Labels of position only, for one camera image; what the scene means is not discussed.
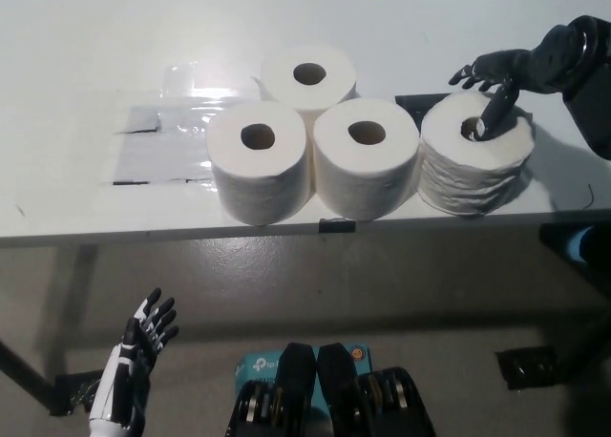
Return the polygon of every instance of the toilet paper roll hole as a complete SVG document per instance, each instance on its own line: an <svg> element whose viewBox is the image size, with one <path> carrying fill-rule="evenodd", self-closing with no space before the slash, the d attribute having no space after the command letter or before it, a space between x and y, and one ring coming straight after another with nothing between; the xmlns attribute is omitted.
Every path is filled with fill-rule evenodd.
<svg viewBox="0 0 611 437"><path fill-rule="evenodd" d="M348 127L348 133L359 144L378 144L386 138L386 132L377 122L364 120L355 122Z"/></svg>
<svg viewBox="0 0 611 437"><path fill-rule="evenodd" d="M316 63L302 63L293 70L293 77L300 84L315 86L327 76L323 67Z"/></svg>
<svg viewBox="0 0 611 437"><path fill-rule="evenodd" d="M276 136L271 127L265 124L251 124L242 129L242 143L249 149L260 151L274 145Z"/></svg>
<svg viewBox="0 0 611 437"><path fill-rule="evenodd" d="M460 127L460 134L469 141L477 141L477 139L475 139L475 132L477 129L478 120L479 117L469 117L463 121L462 126Z"/></svg>

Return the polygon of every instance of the white toilet paper roll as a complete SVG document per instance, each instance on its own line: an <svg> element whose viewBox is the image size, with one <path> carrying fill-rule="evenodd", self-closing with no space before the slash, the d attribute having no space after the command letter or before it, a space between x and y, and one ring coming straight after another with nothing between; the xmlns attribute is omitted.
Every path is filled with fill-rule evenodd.
<svg viewBox="0 0 611 437"><path fill-rule="evenodd" d="M322 45L298 46L271 56L259 80L263 100L295 109L310 134L316 118L356 94L356 71L342 52Z"/></svg>
<svg viewBox="0 0 611 437"><path fill-rule="evenodd" d="M453 215L483 215L515 193L535 147L529 118L514 109L489 141L461 134L464 121L479 118L489 101L476 92L452 94L422 121L418 192L430 206Z"/></svg>
<svg viewBox="0 0 611 437"><path fill-rule="evenodd" d="M206 142L221 203L235 219L270 224L307 202L306 128L287 106L264 101L223 111L210 121Z"/></svg>
<svg viewBox="0 0 611 437"><path fill-rule="evenodd" d="M412 193L418 129L394 103L341 103L318 118L313 137L316 191L338 215L380 218Z"/></svg>

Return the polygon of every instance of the blue box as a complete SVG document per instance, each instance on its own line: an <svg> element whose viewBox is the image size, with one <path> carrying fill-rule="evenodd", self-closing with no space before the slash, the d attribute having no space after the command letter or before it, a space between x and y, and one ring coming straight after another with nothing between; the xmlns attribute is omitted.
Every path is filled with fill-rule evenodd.
<svg viewBox="0 0 611 437"><path fill-rule="evenodd" d="M371 356L369 354L369 347L366 344L343 343L343 345L352 356L358 375L371 372ZM313 346L313 348L314 354L318 357L319 346ZM240 392L242 386L250 380L273 383L276 378L278 360L282 353L282 350L265 351L261 353L250 353L244 356L236 368L236 395ZM318 375L316 376L316 384L314 385L312 407L308 416L308 421L316 421L320 426L308 426L306 435L310 434L310 431L310 435L332 435L332 433L329 434L330 419L328 406L323 397Z"/></svg>

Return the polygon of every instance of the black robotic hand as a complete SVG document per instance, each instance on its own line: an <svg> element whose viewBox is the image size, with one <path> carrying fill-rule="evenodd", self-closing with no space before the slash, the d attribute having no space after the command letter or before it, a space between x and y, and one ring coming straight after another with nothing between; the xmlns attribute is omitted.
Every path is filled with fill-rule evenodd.
<svg viewBox="0 0 611 437"><path fill-rule="evenodd" d="M611 24L584 15L569 25L557 25L531 51L517 49L479 56L450 79L463 89L498 89L473 130L477 141L495 137L520 91L562 93L571 116L590 148L611 159Z"/></svg>
<svg viewBox="0 0 611 437"><path fill-rule="evenodd" d="M161 290L144 300L125 327L123 338L111 353L89 422L92 437L140 437L150 390L149 376L158 354L179 333L169 325L177 316L174 299L153 310Z"/></svg>

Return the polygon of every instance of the concrete floor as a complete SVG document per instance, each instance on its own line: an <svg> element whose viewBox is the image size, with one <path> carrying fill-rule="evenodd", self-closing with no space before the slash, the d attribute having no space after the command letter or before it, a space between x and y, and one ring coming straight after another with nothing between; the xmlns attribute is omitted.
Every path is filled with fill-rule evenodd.
<svg viewBox="0 0 611 437"><path fill-rule="evenodd" d="M611 368L509 392L495 351L566 343L606 301L535 227L0 250L0 338L49 378L101 368L156 286L181 333L158 360L145 435L223 435L234 371L288 341L365 342L404 366L439 436L610 435ZM0 435L88 434L0 375Z"/></svg>

